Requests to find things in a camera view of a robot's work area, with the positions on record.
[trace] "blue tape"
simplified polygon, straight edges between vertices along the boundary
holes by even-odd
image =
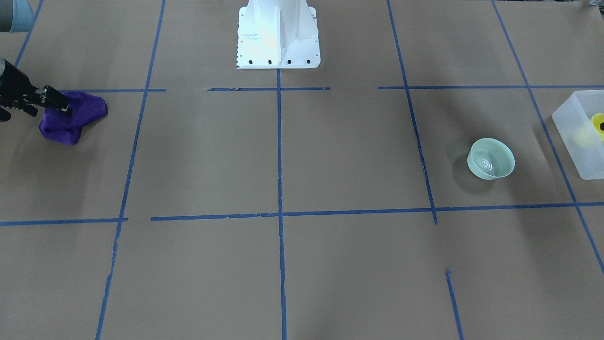
[[[25,37],[25,40],[23,41],[23,45],[21,46],[21,50],[19,51],[17,60],[15,60],[15,62],[14,62],[15,67],[19,67],[19,64],[21,63],[21,58],[23,57],[23,53],[25,52],[25,47],[27,47],[27,43],[30,41],[31,32],[33,32],[34,28],[36,27],[37,17],[40,15],[40,10],[42,9],[42,3],[44,3],[44,0],[40,0],[40,2],[38,3],[38,7],[36,9],[36,15],[34,16],[34,27],[31,29],[31,31],[27,32],[27,36]]]
[[[60,92],[78,91],[86,93],[122,93],[122,92],[166,92],[165,88],[98,88],[90,90],[60,90]]]
[[[404,213],[410,213],[410,212],[432,212],[432,208],[297,211],[297,212],[284,212],[283,216],[294,217],[294,216],[329,216],[329,215],[404,214]]]
[[[579,214],[579,218],[581,219],[581,223],[583,224],[585,233],[587,234],[587,237],[590,241],[591,248],[594,251],[594,254],[596,255],[598,264],[600,265],[600,270],[602,270],[602,273],[604,274],[604,264],[602,263],[602,257],[600,256],[600,252],[598,251],[596,244],[595,244],[593,238],[591,237],[590,229],[588,228],[587,223],[585,222],[583,213],[581,212],[581,208],[574,195],[573,188],[571,187],[568,177],[566,175],[566,172],[564,171],[564,167],[562,166],[562,162],[560,161],[560,157],[558,156],[556,147],[554,146],[554,143],[551,140],[550,133],[547,130],[547,126],[545,125],[545,120],[543,119],[543,115],[541,114],[541,110],[539,109],[539,105],[537,104],[537,100],[535,99],[535,95],[533,94],[533,90],[531,89],[531,86],[529,84],[529,80],[527,79],[524,69],[522,68],[522,64],[520,63],[520,58],[518,57],[518,54],[516,53],[516,49],[514,48],[514,45],[512,44],[512,40],[510,39],[510,36],[507,32],[506,25],[503,22],[503,18],[501,17],[501,14],[499,13],[499,9],[497,8],[497,4],[495,3],[495,0],[491,0],[491,4],[493,5],[493,9],[495,9],[495,13],[497,14],[497,18],[499,19],[501,28],[503,29],[503,33],[506,36],[507,43],[510,45],[510,48],[512,49],[512,53],[514,55],[514,58],[516,59],[516,63],[518,64],[518,68],[520,69],[520,73],[522,74],[522,78],[524,79],[524,83],[526,84],[526,88],[528,89],[528,93],[530,94],[531,100],[533,101],[533,105],[535,106],[535,110],[537,111],[537,115],[539,116],[539,120],[541,121],[541,126],[543,127],[543,131],[545,132],[547,142],[550,144],[551,150],[554,153],[556,163],[558,163],[558,167],[560,168],[560,172],[562,173],[562,177],[564,178],[564,182],[566,183],[568,193],[570,194],[570,196],[573,200],[574,206],[577,210],[577,214]]]
[[[574,203],[551,203],[551,204],[519,204],[507,206],[460,206],[440,207],[436,211],[476,211],[476,210],[507,210],[507,209],[542,209],[542,208],[567,208],[574,207]]]
[[[579,203],[580,206],[604,206],[604,202]],[[513,209],[551,209],[571,208],[574,203],[546,204],[516,204],[500,206],[457,206],[436,207],[436,211],[482,211],[482,210],[513,210]],[[329,215],[368,215],[368,214],[408,214],[416,212],[432,212],[432,208],[402,208],[402,209],[365,209],[365,210],[333,210],[333,211],[292,211],[292,212],[262,212],[258,214],[223,214],[223,215],[184,215],[152,217],[151,221],[186,221],[186,220],[217,220],[223,218],[262,218],[262,217],[300,217],[300,216],[329,216]]]
[[[117,224],[117,228],[115,229],[115,240],[114,240],[114,246],[113,246],[113,253],[111,256],[111,270],[109,271],[109,275],[107,276],[107,281],[105,283],[105,291],[104,291],[104,295],[103,295],[103,304],[101,305],[101,313],[98,317],[98,327],[97,327],[97,334],[95,337],[95,340],[100,340],[101,338],[101,333],[103,331],[103,323],[104,323],[104,319],[105,319],[105,311],[107,309],[107,300],[109,298],[109,290],[111,288],[111,280],[113,278],[113,272],[115,269],[115,259],[117,256],[117,249],[118,249],[118,239],[120,238],[120,234],[121,234],[121,227],[123,224],[123,218],[124,218],[124,213],[126,211],[126,202],[128,199],[128,190],[130,188],[130,180],[132,178],[132,170],[134,168],[134,160],[137,154],[137,145],[138,145],[138,136],[141,132],[141,123],[143,121],[143,115],[144,115],[144,110],[145,110],[145,105],[147,103],[147,95],[148,95],[148,90],[149,89],[149,84],[151,83],[151,74],[153,73],[153,63],[155,62],[155,53],[157,52],[157,45],[159,42],[159,33],[161,32],[161,24],[164,18],[164,10],[165,10],[165,0],[162,0],[161,2],[161,9],[159,11],[159,21],[157,23],[157,29],[155,31],[155,40],[153,41],[153,50],[151,52],[151,60],[149,61],[149,70],[147,71],[147,81],[145,82],[145,92],[143,92],[143,101],[141,103],[141,110],[138,113],[138,122],[137,122],[137,131],[135,133],[134,136],[134,143],[132,145],[132,153],[130,154],[130,165],[128,167],[128,175],[126,177],[126,185],[124,186],[124,196],[122,198],[121,201],[121,208],[120,208],[120,220]]]
[[[604,85],[531,85],[531,88],[604,88]],[[436,85],[436,86],[380,86],[378,90],[454,90],[526,88],[526,85]]]
[[[45,226],[51,224],[86,224],[86,223],[115,223],[119,218],[98,218],[87,220],[41,220],[41,221],[5,221],[0,222],[0,226]]]
[[[454,90],[526,88],[525,85],[436,85],[436,86],[380,86],[378,90]]]
[[[403,55],[400,52],[399,36],[396,33],[396,26],[394,24],[394,16],[392,14],[392,6],[390,5],[390,0],[386,0],[386,3],[388,4],[388,13],[390,14],[390,24],[392,25],[392,33],[394,34],[394,42],[396,43],[396,51],[399,54],[400,72],[403,75],[403,82],[405,83],[405,91],[406,91],[406,94],[407,94],[407,102],[409,104],[409,112],[411,114],[411,121],[413,122],[413,131],[416,134],[417,150],[419,151],[419,158],[420,158],[420,160],[422,162],[423,175],[424,175],[424,178],[426,180],[426,190],[428,191],[428,199],[430,200],[430,206],[432,207],[432,217],[434,218],[434,224],[438,224],[439,223],[439,219],[436,216],[436,209],[434,207],[434,198],[432,197],[432,189],[430,188],[430,179],[428,177],[428,168],[426,167],[426,161],[423,158],[422,141],[420,140],[419,130],[417,129],[417,122],[416,122],[416,118],[415,118],[415,112],[413,110],[413,102],[411,101],[411,93],[409,92],[409,83],[407,82],[407,75],[406,75],[406,72],[405,72],[405,64],[403,63]]]
[[[604,206],[604,202],[577,203],[579,206]]]
[[[285,297],[285,248],[283,242],[283,144],[281,139],[281,70],[277,69],[277,177],[279,205],[279,260],[281,272],[281,338],[288,338],[288,316]]]
[[[581,212],[581,209],[579,208],[578,205],[575,207],[575,209],[577,209],[577,214],[579,214],[579,218],[581,219],[581,224],[583,225],[583,229],[585,230],[585,233],[587,234],[587,239],[590,241],[591,248],[594,251],[594,254],[596,255],[596,260],[598,262],[598,265],[600,266],[600,270],[604,274],[604,263],[602,262],[602,257],[600,256],[600,252],[598,251],[598,248],[596,247],[596,242],[594,242],[594,238],[591,236],[591,231],[587,226],[587,222],[585,221],[585,218],[583,217],[583,213]]]
[[[461,329],[459,311],[457,310],[457,300],[455,300],[455,292],[453,291],[453,283],[451,282],[451,268],[447,270],[447,285],[449,286],[449,295],[451,296],[453,313],[455,313],[455,323],[457,324],[457,333],[459,334],[459,340],[463,340],[463,330]]]
[[[604,88],[604,85],[531,85],[531,88]]]
[[[227,91],[330,91],[331,87],[215,87],[210,88],[208,92],[227,92]]]
[[[193,220],[222,220],[226,218],[257,218],[277,217],[276,212],[264,212],[260,214],[225,214],[225,215],[189,215],[189,216],[161,216],[152,217],[151,221],[193,221]]]

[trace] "plastic container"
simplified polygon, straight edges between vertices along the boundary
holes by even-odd
[[[27,0],[13,0],[13,25],[11,33],[28,32],[34,28],[34,12]]]
[[[604,90],[575,91],[551,116],[584,180],[604,178],[604,142],[591,121],[600,113]]]
[[[477,140],[467,155],[467,166],[483,180],[503,178],[512,173],[516,160],[512,150],[497,139]]]

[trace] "grid line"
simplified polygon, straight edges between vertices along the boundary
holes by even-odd
[[[165,10],[165,1],[166,0],[162,0],[161,2],[161,9],[159,11],[159,20],[157,23],[157,29],[155,31],[155,40],[153,41],[153,49],[151,52],[151,59],[149,60],[149,69],[147,71],[147,80],[145,82],[145,90],[149,89],[149,84],[151,83],[151,75],[153,73],[153,64],[155,62],[155,53],[157,51],[157,45],[159,42],[159,34],[161,32],[161,24],[162,24],[162,20],[164,18],[164,10]],[[97,326],[97,334],[95,337],[95,340],[100,340],[101,338],[101,333],[103,331],[103,323],[104,323],[104,317],[105,317],[105,311],[107,308],[107,301],[109,298],[109,291],[111,288],[111,280],[113,278],[113,272],[115,269],[115,259],[117,256],[117,250],[118,250],[118,239],[120,238],[120,234],[121,234],[121,228],[122,228],[122,224],[124,221],[124,213],[126,211],[126,202],[128,199],[128,190],[130,188],[130,180],[132,178],[132,170],[134,168],[134,160],[135,157],[137,155],[137,146],[138,146],[138,136],[141,132],[141,124],[143,122],[143,115],[144,115],[144,111],[145,111],[145,105],[147,103],[147,95],[148,95],[148,91],[143,92],[143,101],[141,102],[141,109],[140,112],[138,114],[138,121],[137,121],[137,130],[136,133],[134,135],[134,143],[132,145],[132,153],[130,154],[130,165],[128,167],[128,173],[126,176],[126,184],[124,186],[124,195],[122,198],[122,202],[121,202],[121,208],[120,208],[120,220],[117,223],[117,228],[115,230],[115,240],[114,240],[114,246],[113,246],[113,253],[111,256],[111,270],[109,271],[109,275],[107,276],[107,282],[105,284],[105,290],[104,290],[104,294],[103,294],[103,303],[101,305],[101,312],[99,314],[98,317],[98,326]]]
[[[604,206],[604,202],[578,203],[580,206]],[[436,207],[438,212],[448,211],[485,211],[485,210],[521,210],[521,209],[553,209],[573,208],[574,203],[546,203],[546,204],[517,204],[494,206],[457,206]],[[418,212],[432,212],[432,207],[426,208],[400,208],[400,209],[365,209],[365,210],[332,210],[332,211],[290,211],[290,212],[261,212],[258,214],[222,214],[222,215],[183,215],[151,217],[150,221],[189,221],[189,220],[217,220],[226,218],[265,218],[265,217],[301,217],[301,216],[329,216],[329,215],[369,215],[369,214],[412,214]]]
[[[15,67],[19,67],[19,64],[21,63],[21,58],[23,57],[23,53],[25,53],[25,47],[27,47],[27,43],[29,43],[29,41],[30,41],[31,32],[33,32],[34,28],[36,27],[37,18],[38,18],[38,16],[40,16],[40,11],[42,9],[42,3],[44,3],[44,0],[40,0],[40,2],[38,2],[38,7],[36,8],[36,14],[34,15],[34,27],[32,27],[31,30],[29,32],[27,32],[27,36],[25,37],[25,40],[23,41],[23,45],[21,46],[19,55],[17,56],[17,59],[14,61]]]
[[[531,85],[531,88],[594,88],[604,85]],[[457,90],[457,89],[506,89],[527,88],[526,85],[430,85],[430,86],[379,86],[378,90]]]
[[[512,40],[510,38],[510,35],[507,32],[506,29],[506,25],[503,22],[503,18],[501,17],[501,14],[499,13],[499,9],[497,8],[497,4],[495,3],[495,0],[491,0],[491,4],[493,5],[493,9],[495,10],[495,14],[497,15],[497,18],[499,19],[499,22],[501,24],[501,28],[503,29],[503,33],[506,36],[507,42],[510,45],[510,48],[512,49],[512,53],[514,55],[514,58],[516,59],[516,63],[518,64],[518,68],[520,70],[520,73],[522,74],[522,78],[524,79],[524,83],[526,84],[526,89],[528,90],[528,93],[531,97],[531,100],[533,101],[533,105],[535,106],[535,111],[537,111],[537,115],[539,116],[539,120],[541,121],[541,126],[543,127],[543,131],[545,132],[545,136],[547,138],[547,142],[550,144],[551,147],[551,151],[554,154],[554,157],[556,158],[556,163],[558,164],[558,167],[560,168],[560,172],[562,173],[562,177],[564,178],[564,182],[566,183],[567,189],[568,189],[568,193],[570,194],[573,203],[574,203],[574,207],[577,211],[577,214],[579,214],[579,219],[581,220],[581,223],[583,224],[583,229],[585,230],[585,233],[587,234],[587,238],[590,241],[591,244],[591,248],[594,251],[594,255],[596,256],[596,260],[600,266],[600,270],[602,271],[602,273],[604,274],[604,263],[602,263],[602,257],[600,256],[600,253],[598,251],[598,248],[596,246],[596,243],[594,242],[593,237],[591,236],[591,231],[589,229],[589,227],[587,226],[587,222],[585,221],[585,218],[583,217],[583,213],[581,212],[581,208],[577,202],[577,198],[574,195],[573,192],[573,188],[570,185],[570,181],[568,180],[568,177],[566,175],[566,172],[564,171],[564,167],[562,166],[562,162],[560,161],[560,157],[558,156],[558,152],[556,151],[556,147],[554,146],[554,143],[551,139],[550,133],[547,130],[547,126],[545,125],[545,120],[543,119],[543,115],[541,114],[541,110],[539,109],[539,105],[537,104],[537,100],[535,99],[535,95],[533,94],[533,90],[531,88],[531,85],[529,84],[529,80],[527,79],[527,76],[524,72],[524,69],[522,67],[522,63],[520,63],[520,58],[518,57],[518,54],[516,53],[516,49],[514,48],[514,45],[512,44]]]
[[[278,174],[278,208],[279,208],[279,262],[281,271],[281,338],[288,338],[288,316],[285,297],[285,248],[283,241],[283,158],[281,134],[281,69],[277,69],[277,174]]]
[[[1,227],[9,226],[47,226],[52,224],[87,224],[87,223],[115,223],[119,218],[96,218],[80,220],[38,220],[38,221],[0,221]]]
[[[237,91],[330,91],[331,87],[212,87],[207,92]]]
[[[455,324],[457,325],[457,334],[459,340],[463,340],[463,329],[461,328],[461,320],[459,317],[459,310],[457,309],[457,300],[455,299],[455,292],[453,291],[453,283],[451,282],[451,268],[447,270],[447,285],[449,286],[449,296],[451,297],[451,305],[453,306],[453,314],[455,315]]]
[[[165,88],[94,88],[85,90],[60,90],[60,92],[78,91],[86,93],[122,93],[122,92],[166,92]]]
[[[399,55],[400,72],[402,73],[403,83],[405,84],[405,92],[407,94],[407,103],[409,104],[409,112],[411,114],[411,121],[413,123],[413,131],[415,132],[415,135],[416,135],[417,150],[419,152],[420,161],[422,162],[423,176],[426,180],[426,190],[428,191],[428,199],[430,200],[430,206],[432,207],[432,217],[434,219],[434,224],[438,224],[439,218],[438,218],[438,216],[436,216],[436,209],[434,207],[434,198],[432,197],[432,189],[430,188],[430,179],[428,177],[428,168],[426,167],[426,161],[423,158],[422,141],[420,140],[419,130],[417,129],[415,112],[413,110],[413,101],[411,100],[411,92],[409,91],[409,83],[407,82],[407,74],[405,72],[405,64],[403,63],[403,55],[400,52],[399,36],[396,33],[396,25],[394,24],[392,6],[390,5],[390,0],[386,0],[386,3],[388,4],[388,14],[390,15],[390,24],[392,26],[392,34],[394,35],[394,43],[396,44],[396,51]]]

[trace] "black object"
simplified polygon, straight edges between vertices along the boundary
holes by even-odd
[[[0,1],[0,32],[10,32],[13,26],[13,2]]]
[[[0,105],[16,108],[32,117],[36,117],[38,112],[32,105],[54,108],[67,117],[71,116],[69,100],[62,93],[50,86],[44,86],[40,90],[31,84],[25,73],[6,60],[4,64],[4,72],[0,75]],[[6,110],[0,111],[0,122],[6,122],[10,117]]]

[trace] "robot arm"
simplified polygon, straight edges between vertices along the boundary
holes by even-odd
[[[0,32],[26,32],[33,25],[34,13],[27,0],[0,0]],[[23,72],[0,58],[0,122],[11,117],[2,106],[35,117],[38,110],[32,105],[54,108],[68,117],[71,115],[67,97],[50,86],[41,90],[34,87]]]
[[[36,88],[23,72],[1,58],[0,105],[5,108],[16,108],[32,117],[35,117],[38,112],[32,105],[60,110],[67,117],[71,115],[67,97],[50,86]],[[6,122],[10,118],[11,114],[0,108],[0,122]]]

